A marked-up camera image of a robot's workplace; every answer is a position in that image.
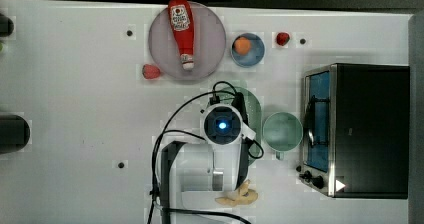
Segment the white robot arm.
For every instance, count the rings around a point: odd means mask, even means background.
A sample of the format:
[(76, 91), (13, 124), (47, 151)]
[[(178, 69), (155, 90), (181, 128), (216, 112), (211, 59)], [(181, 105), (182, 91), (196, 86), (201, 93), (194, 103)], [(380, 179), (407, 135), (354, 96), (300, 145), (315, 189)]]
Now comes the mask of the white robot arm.
[(256, 143), (244, 95), (233, 92), (229, 103), (221, 102), (217, 91), (208, 95), (196, 136), (200, 141), (174, 140), (152, 156), (152, 199), (160, 210), (161, 224), (224, 224), (229, 220), (251, 224), (235, 214), (184, 206), (187, 192), (240, 189), (248, 176), (250, 147)]

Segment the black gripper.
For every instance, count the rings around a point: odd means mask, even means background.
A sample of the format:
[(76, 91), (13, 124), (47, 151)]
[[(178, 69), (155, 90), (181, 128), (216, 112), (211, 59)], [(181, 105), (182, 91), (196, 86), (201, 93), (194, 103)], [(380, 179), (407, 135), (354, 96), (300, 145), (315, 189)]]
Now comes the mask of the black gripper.
[(249, 164), (250, 127), (244, 95), (236, 92), (230, 104), (223, 103), (217, 94), (209, 99), (208, 142), (218, 148), (234, 147), (231, 159), (239, 171), (246, 171)]

